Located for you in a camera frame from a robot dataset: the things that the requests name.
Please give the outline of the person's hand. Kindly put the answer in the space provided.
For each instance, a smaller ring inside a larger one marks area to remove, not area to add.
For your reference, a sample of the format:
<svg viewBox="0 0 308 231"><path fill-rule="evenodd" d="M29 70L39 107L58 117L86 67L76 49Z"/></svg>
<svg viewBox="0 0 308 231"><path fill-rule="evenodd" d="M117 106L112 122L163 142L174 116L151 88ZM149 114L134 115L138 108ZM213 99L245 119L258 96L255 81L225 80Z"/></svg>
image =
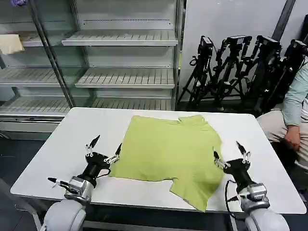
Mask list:
<svg viewBox="0 0 308 231"><path fill-rule="evenodd" d="M295 125L287 125L287 132L284 136L284 141L292 148L295 152L297 152L300 148L300 128Z"/></svg>

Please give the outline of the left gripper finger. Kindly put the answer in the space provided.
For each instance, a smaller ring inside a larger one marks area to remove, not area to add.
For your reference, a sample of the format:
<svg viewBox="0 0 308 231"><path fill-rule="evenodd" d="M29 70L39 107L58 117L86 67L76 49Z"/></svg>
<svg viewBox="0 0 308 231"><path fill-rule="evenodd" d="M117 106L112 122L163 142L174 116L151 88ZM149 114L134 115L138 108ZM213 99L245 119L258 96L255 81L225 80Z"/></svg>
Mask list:
<svg viewBox="0 0 308 231"><path fill-rule="evenodd" d="M93 148L95 147L96 143L98 142L100 135L94 138L89 144L86 144L86 157L93 157Z"/></svg>
<svg viewBox="0 0 308 231"><path fill-rule="evenodd" d="M119 159L119 155L120 155L120 151L121 151L121 146L122 144L119 145L119 147L117 148L115 154L111 157L108 157L106 159L104 159L104 162L107 164L112 164L114 162L116 162Z"/></svg>

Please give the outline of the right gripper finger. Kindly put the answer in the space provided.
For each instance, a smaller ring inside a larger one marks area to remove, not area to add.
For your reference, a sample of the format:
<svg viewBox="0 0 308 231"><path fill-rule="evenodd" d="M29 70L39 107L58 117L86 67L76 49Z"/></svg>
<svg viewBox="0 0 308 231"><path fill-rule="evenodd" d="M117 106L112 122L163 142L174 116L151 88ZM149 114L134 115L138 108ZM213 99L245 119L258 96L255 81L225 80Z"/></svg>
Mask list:
<svg viewBox="0 0 308 231"><path fill-rule="evenodd" d="M243 164L249 164L250 163L250 157L251 157L251 152L247 151L243 145L241 145L238 141L236 141L237 147L240 150L242 154L242 163Z"/></svg>
<svg viewBox="0 0 308 231"><path fill-rule="evenodd" d="M213 151L214 154L214 163L219 168L229 168L231 165L219 157L219 154L216 151Z"/></svg>

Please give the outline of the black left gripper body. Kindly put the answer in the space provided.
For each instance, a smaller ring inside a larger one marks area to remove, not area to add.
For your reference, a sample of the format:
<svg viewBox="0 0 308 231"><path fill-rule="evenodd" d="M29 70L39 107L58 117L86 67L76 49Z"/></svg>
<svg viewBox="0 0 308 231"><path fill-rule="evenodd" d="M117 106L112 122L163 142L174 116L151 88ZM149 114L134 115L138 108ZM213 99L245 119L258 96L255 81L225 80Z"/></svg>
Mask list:
<svg viewBox="0 0 308 231"><path fill-rule="evenodd" d="M87 166L82 173L84 180L96 180L99 177L107 176L111 173L110 165L104 162L108 158L103 154L93 152L93 157L86 157Z"/></svg>

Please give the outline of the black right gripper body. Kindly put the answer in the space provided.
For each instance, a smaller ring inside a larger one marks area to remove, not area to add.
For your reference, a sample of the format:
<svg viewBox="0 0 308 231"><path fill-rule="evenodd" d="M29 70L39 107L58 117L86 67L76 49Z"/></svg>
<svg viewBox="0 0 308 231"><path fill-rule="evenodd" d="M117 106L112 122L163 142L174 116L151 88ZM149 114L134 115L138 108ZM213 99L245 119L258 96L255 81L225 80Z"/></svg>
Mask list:
<svg viewBox="0 0 308 231"><path fill-rule="evenodd" d="M252 184L252 179L247 172L250 168L250 163L243 163L243 159L234 159L228 161L227 164L227 168L223 169L223 171L233 176L237 185L236 192L239 193L248 185Z"/></svg>

